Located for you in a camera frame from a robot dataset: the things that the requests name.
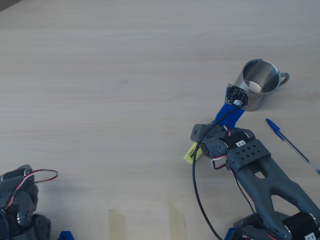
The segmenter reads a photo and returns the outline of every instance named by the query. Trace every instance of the red white black wire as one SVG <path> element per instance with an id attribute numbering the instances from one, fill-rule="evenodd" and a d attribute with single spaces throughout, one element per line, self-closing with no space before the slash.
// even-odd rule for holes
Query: red white black wire
<path id="1" fill-rule="evenodd" d="M 229 131 L 229 128 L 227 127 L 227 125 L 223 125 L 224 129 L 227 131 L 227 136 L 229 137 L 231 135 L 231 132 Z M 221 155 L 221 156 L 217 156 L 211 159 L 211 166 L 213 169 L 218 170 L 221 169 L 223 167 L 226 166 L 226 164 L 222 164 L 220 166 L 216 166 L 215 161 L 226 158 L 228 155 Z"/>
<path id="2" fill-rule="evenodd" d="M 39 172 L 53 172 L 55 173 L 55 176 L 52 177 L 52 178 L 49 178 L 49 179 L 46 179 L 46 180 L 41 180 L 41 181 L 36 181 L 34 182 L 35 184 L 38 184 L 38 183 L 46 183 L 46 182 L 51 182 L 53 180 L 55 180 L 57 177 L 58 177 L 58 172 L 56 170 L 49 170 L 49 169 L 39 169 L 39 170 L 35 170 L 29 174 L 27 174 L 22 180 L 21 182 L 14 188 L 14 190 L 12 191 L 12 195 L 7 203 L 7 205 L 5 206 L 4 210 L 6 211 L 10 206 L 11 204 L 13 203 L 14 201 L 14 196 L 15 196 L 15 193 L 17 192 L 17 190 L 24 184 L 24 182 L 30 178 L 31 176 L 35 175 L 36 173 L 39 173 Z"/>

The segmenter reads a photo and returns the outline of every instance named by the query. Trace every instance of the metal cup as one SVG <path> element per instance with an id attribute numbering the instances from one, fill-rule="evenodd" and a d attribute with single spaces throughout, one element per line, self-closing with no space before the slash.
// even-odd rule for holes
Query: metal cup
<path id="1" fill-rule="evenodd" d="M 246 111 L 256 111 L 289 78 L 288 73 L 280 73 L 271 62 L 255 59 L 244 66 L 234 85 L 248 93 Z"/>

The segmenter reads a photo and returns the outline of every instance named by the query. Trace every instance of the tape strip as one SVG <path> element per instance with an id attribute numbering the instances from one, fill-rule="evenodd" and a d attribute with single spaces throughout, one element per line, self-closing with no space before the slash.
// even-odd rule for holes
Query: tape strip
<path id="1" fill-rule="evenodd" d="M 126 240 L 126 218 L 109 209 L 109 240 Z"/>
<path id="2" fill-rule="evenodd" d="M 172 202 L 168 203 L 171 240 L 186 240 L 186 218 Z"/>

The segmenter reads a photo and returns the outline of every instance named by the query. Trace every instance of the blue pen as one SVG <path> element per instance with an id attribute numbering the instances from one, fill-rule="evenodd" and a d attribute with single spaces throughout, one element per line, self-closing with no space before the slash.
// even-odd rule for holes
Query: blue pen
<path id="1" fill-rule="evenodd" d="M 285 141 L 306 162 L 306 164 L 308 164 L 310 166 L 310 168 L 312 168 L 318 175 L 320 175 L 319 168 L 317 168 L 312 162 L 310 162 L 308 160 L 308 158 L 306 158 L 306 156 L 303 155 L 303 153 L 300 152 L 299 149 L 296 148 L 296 146 L 293 145 L 292 142 L 290 142 L 288 140 L 288 138 L 286 138 L 285 135 L 282 132 L 280 132 L 280 128 L 277 125 L 275 125 L 268 118 L 266 118 L 265 121 L 269 124 L 270 128 L 272 128 L 272 130 L 275 132 L 275 134 L 277 134 L 279 136 L 279 138 L 281 138 L 283 141 Z"/>

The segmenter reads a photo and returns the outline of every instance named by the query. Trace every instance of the light wood surface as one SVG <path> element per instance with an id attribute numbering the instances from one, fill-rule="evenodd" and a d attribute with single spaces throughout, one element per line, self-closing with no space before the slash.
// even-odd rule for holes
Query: light wood surface
<path id="1" fill-rule="evenodd" d="M 263 58 L 291 78 L 237 126 L 320 206 L 320 178 L 265 123 L 320 165 L 319 9 L 318 0 L 17 3 L 0 12 L 1 173 L 24 164 L 59 171 L 38 186 L 53 240 L 62 230 L 108 240 L 109 209 L 125 217 L 126 240 L 170 240 L 169 203 L 185 216 L 187 240 L 214 239 L 183 156 L 193 125 L 211 122 L 227 84 Z M 224 237 L 249 206 L 209 159 L 196 178 Z"/>

